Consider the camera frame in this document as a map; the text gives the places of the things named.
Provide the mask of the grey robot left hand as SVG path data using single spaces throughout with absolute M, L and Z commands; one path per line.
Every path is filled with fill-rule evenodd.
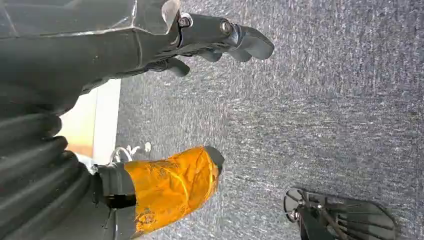
M 1 1 L 1 239 L 139 236 L 135 163 L 79 161 L 59 135 L 61 115 L 111 79 L 187 75 L 178 56 L 247 62 L 274 48 L 254 28 L 181 13 L 178 0 Z

